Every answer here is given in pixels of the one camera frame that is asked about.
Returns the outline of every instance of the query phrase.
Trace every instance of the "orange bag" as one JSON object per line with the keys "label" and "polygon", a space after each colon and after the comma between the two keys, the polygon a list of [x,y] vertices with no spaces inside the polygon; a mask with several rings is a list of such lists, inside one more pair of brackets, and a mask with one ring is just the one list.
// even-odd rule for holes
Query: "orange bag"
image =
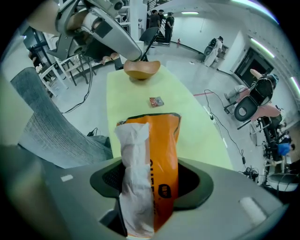
{"label": "orange bag", "polygon": [[126,123],[149,123],[151,186],[154,195],[154,232],[168,220],[178,197],[176,143],[181,116],[176,113],[146,114],[128,118]]}

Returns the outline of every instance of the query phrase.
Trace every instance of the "light green tablecloth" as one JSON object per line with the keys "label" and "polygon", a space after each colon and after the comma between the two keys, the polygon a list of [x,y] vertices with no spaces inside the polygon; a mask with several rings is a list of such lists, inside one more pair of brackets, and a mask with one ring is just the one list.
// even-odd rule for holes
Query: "light green tablecloth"
{"label": "light green tablecloth", "polygon": [[[149,98],[161,97],[164,106],[151,107]],[[164,66],[150,79],[130,79],[123,70],[107,77],[107,115],[112,153],[120,157],[114,133],[117,122],[148,113],[178,113],[182,116],[177,156],[233,169],[216,127],[188,89]]]}

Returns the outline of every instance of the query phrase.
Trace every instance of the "ceiling light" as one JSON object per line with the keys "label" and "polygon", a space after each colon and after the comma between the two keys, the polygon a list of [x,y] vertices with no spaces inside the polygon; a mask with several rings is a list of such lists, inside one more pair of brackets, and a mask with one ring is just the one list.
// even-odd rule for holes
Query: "ceiling light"
{"label": "ceiling light", "polygon": [[299,94],[299,96],[300,96],[300,87],[299,87],[299,85],[297,84],[296,79],[295,79],[294,77],[291,77],[291,80],[292,80],[292,82],[293,82],[293,84],[294,84],[294,86],[295,86],[295,88],[296,88],[296,90],[298,91],[298,94]]}
{"label": "ceiling light", "polygon": [[259,46],[260,48],[262,48],[269,56],[275,58],[275,55],[273,53],[271,53],[267,48],[265,48],[263,45],[257,42],[254,38],[252,38],[251,41],[255,43],[257,46]]}
{"label": "ceiling light", "polygon": [[194,14],[194,15],[196,15],[196,14],[199,14],[198,12],[181,12],[182,14]]}
{"label": "ceiling light", "polygon": [[260,4],[257,4],[255,2],[249,1],[249,0],[231,0],[232,2],[237,2],[237,3],[241,3],[241,4],[245,4],[249,7],[252,7],[264,14],[266,14],[267,16],[269,16],[270,18],[272,18],[275,22],[277,22],[277,24],[279,24],[279,22],[277,21],[277,19],[275,18],[275,16],[265,7],[263,7]]}

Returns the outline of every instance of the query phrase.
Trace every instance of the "doorway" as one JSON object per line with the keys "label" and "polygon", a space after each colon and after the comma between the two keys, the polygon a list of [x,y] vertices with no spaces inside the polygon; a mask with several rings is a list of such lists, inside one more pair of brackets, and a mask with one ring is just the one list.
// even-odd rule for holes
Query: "doorway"
{"label": "doorway", "polygon": [[269,74],[274,68],[273,66],[254,49],[250,48],[235,71],[235,74],[250,87],[256,78],[250,73],[250,69],[254,69],[261,74]]}

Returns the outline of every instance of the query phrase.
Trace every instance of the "floor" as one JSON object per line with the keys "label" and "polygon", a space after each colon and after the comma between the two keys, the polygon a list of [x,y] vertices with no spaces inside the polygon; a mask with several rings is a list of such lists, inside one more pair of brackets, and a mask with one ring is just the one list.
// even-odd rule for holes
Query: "floor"
{"label": "floor", "polygon": [[[229,92],[238,83],[227,74],[208,68],[202,63],[197,62],[198,53],[176,44],[170,46],[157,45],[155,55],[148,56],[149,60],[159,60],[189,89],[200,105],[211,111],[219,118],[216,128],[224,138],[227,151],[232,161],[234,170],[244,171],[242,157],[237,146],[231,141],[230,137],[237,143],[240,152],[246,159],[246,166],[257,167],[260,174],[263,174],[263,148],[256,147],[254,138],[249,135],[249,125],[237,130],[242,125],[233,115],[227,115],[222,107],[220,99],[215,94],[205,95],[204,90],[211,90],[219,95],[224,105],[228,102],[224,97],[225,92]],[[83,134],[88,134],[94,128],[98,128],[98,134],[108,135],[108,123],[106,114],[106,76],[114,71],[114,64],[106,64],[96,68],[96,76],[93,76],[90,95],[85,103],[76,110],[65,114],[67,120],[73,124]],[[64,112],[83,100],[88,85],[82,77],[76,78],[77,86],[68,82],[69,89],[61,88],[57,97],[53,97],[54,103]],[[257,142],[263,141],[263,134],[257,135]]]}

